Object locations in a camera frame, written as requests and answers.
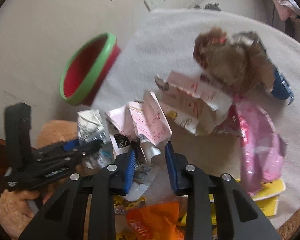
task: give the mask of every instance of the metal screw head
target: metal screw head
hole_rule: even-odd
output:
[[[195,170],[195,167],[194,167],[193,165],[190,164],[190,165],[187,165],[187,166],[186,166],[186,170],[187,170],[187,171],[194,171],[194,170]]]
[[[80,178],[80,175],[78,173],[71,174],[70,179],[71,180],[78,180]]]
[[[114,165],[114,164],[110,164],[108,167],[107,167],[108,171],[115,171],[117,169],[117,166]]]
[[[226,181],[230,181],[230,180],[231,180],[231,175],[225,173],[225,174],[222,175],[222,178],[223,178],[224,180],[226,180]]]

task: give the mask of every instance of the crumpled snack wrapper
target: crumpled snack wrapper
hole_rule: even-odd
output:
[[[167,117],[195,135],[209,135],[227,117],[232,99],[221,90],[171,71],[167,81],[155,78]]]
[[[149,141],[153,145],[168,142],[172,132],[153,92],[145,91],[143,103],[128,102],[125,106],[106,112],[110,122],[130,141]]]
[[[261,83],[275,98],[293,101],[290,85],[268,58],[255,32],[227,36],[214,27],[201,33],[194,44],[195,60],[232,92],[244,95]]]
[[[253,195],[261,189],[261,182],[280,178],[287,145],[260,106],[241,99],[235,110],[242,135],[241,185]]]
[[[138,240],[183,240],[178,219],[178,202],[132,209],[127,214],[127,222]]]
[[[82,144],[90,142],[98,137],[102,140],[106,137],[99,110],[90,109],[78,112],[78,139]]]

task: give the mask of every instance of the crumpled paper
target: crumpled paper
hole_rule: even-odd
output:
[[[130,141],[149,141],[153,145],[169,141],[172,132],[153,92],[145,91],[143,103],[128,104],[106,112],[110,122]]]
[[[240,138],[240,184],[254,195],[261,189],[261,182],[280,178],[287,145],[263,108],[240,96],[234,97],[227,119],[213,132]]]
[[[209,135],[228,114],[232,99],[221,90],[171,71],[167,81],[155,77],[160,105],[167,117],[195,135]]]
[[[214,27],[209,33],[201,33],[194,44],[195,60],[232,92],[244,95],[262,84],[275,98],[293,101],[291,87],[268,58],[255,32],[228,36]]]

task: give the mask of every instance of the pink wrapper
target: pink wrapper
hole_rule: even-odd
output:
[[[286,144],[260,106],[241,99],[235,103],[236,118],[241,131],[241,184],[253,195],[261,188],[261,182],[279,179]]]
[[[130,141],[140,138],[154,145],[168,142],[170,126],[153,92],[145,91],[144,102],[128,102],[118,109],[106,112],[110,122]]]

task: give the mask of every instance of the red and green bowl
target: red and green bowl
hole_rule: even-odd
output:
[[[66,66],[60,81],[61,97],[73,106],[91,106],[120,51],[117,38],[111,33],[87,42]]]

